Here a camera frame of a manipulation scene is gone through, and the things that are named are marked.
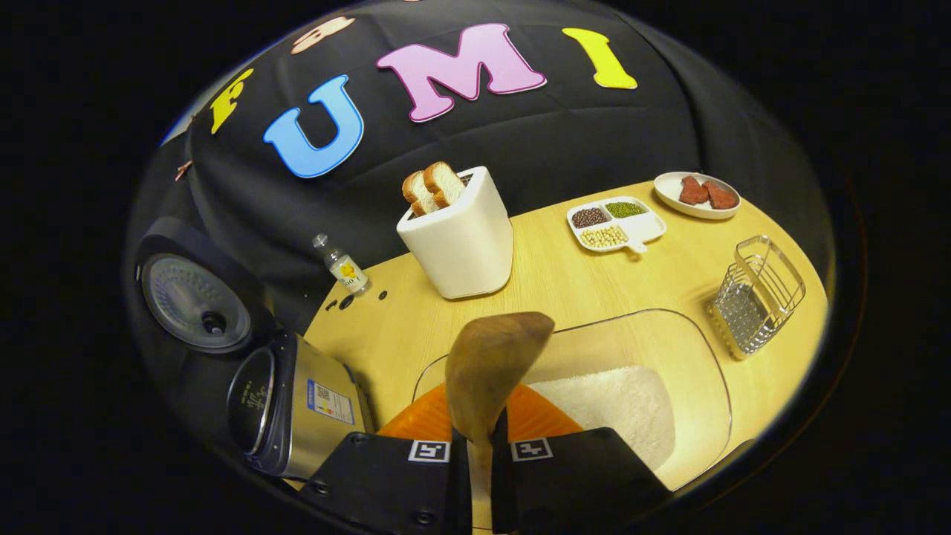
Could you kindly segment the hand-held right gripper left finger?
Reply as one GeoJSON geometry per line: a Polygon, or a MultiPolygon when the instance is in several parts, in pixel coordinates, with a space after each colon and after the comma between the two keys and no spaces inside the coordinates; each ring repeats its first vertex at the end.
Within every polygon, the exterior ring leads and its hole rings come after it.
{"type": "Polygon", "coordinates": [[[302,504],[331,534],[470,534],[467,448],[449,424],[445,386],[388,429],[415,437],[347,434],[303,485],[302,504]]]}

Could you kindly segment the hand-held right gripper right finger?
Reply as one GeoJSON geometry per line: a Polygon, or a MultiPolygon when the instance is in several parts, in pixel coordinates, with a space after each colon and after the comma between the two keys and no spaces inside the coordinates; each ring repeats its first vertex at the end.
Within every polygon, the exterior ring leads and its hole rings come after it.
{"type": "Polygon", "coordinates": [[[493,433],[490,518],[506,534],[638,533],[673,493],[611,427],[519,385],[493,433]]]}

